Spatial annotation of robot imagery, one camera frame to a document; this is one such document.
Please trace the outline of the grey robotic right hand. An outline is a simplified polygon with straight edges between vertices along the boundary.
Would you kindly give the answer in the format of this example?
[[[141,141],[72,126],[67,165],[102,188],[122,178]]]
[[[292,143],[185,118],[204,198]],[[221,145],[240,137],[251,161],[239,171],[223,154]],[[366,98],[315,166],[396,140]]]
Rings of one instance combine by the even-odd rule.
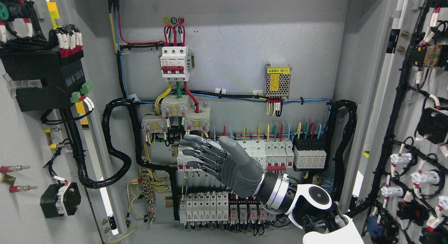
[[[199,159],[189,161],[189,166],[213,175],[240,197],[256,194],[264,171],[235,140],[221,137],[217,143],[198,135],[187,134],[179,144],[190,147],[183,150],[184,155]]]

